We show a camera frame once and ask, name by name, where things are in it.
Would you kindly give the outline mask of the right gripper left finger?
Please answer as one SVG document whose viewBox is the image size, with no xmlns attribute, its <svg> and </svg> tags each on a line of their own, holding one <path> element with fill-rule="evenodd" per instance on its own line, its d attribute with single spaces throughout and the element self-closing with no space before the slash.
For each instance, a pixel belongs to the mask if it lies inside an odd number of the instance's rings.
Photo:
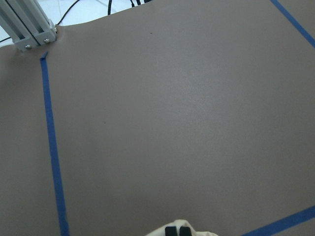
<svg viewBox="0 0 315 236">
<path fill-rule="evenodd" d="M 165 236 L 177 236 L 176 226 L 167 226 L 164 229 Z"/>
</svg>

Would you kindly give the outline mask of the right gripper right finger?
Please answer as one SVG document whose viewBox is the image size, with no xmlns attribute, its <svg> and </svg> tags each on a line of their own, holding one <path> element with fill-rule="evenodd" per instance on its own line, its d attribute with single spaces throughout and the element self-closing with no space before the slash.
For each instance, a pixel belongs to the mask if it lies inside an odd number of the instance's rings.
<svg viewBox="0 0 315 236">
<path fill-rule="evenodd" d="M 187 226 L 181 226 L 179 230 L 179 236 L 191 236 L 191 229 Z"/>
</svg>

